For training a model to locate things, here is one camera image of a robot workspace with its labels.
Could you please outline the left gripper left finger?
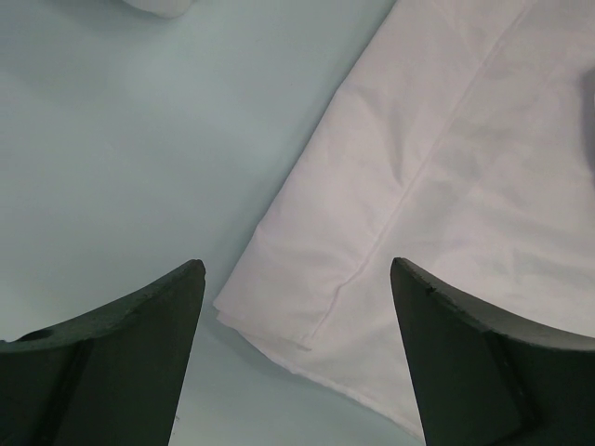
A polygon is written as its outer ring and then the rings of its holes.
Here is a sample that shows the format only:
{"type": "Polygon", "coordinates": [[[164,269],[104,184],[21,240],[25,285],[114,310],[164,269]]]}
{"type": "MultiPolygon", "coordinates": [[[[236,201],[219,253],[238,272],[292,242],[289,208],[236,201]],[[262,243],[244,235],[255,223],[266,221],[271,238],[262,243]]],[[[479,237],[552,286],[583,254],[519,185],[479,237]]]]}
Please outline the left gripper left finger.
{"type": "Polygon", "coordinates": [[[166,445],[205,292],[191,260],[83,315],[1,343],[4,445],[166,445]]]}

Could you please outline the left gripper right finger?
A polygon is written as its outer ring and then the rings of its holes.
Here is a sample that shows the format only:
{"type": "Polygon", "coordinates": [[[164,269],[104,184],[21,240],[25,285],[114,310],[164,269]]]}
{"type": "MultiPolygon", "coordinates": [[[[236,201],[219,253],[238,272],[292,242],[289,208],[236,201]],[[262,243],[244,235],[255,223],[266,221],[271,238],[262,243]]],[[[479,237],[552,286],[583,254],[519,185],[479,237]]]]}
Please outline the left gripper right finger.
{"type": "Polygon", "coordinates": [[[394,259],[394,307],[429,445],[591,445],[594,340],[394,259]]]}

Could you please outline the white long sleeve shirt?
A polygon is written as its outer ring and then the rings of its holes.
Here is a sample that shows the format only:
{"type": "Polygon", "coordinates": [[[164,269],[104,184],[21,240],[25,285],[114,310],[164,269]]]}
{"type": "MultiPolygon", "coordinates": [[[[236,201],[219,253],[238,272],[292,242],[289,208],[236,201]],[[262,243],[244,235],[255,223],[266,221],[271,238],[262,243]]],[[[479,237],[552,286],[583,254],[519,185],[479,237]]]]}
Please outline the white long sleeve shirt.
{"type": "Polygon", "coordinates": [[[422,439],[396,257],[593,335],[592,2],[397,2],[216,298],[218,320],[422,439]]]}

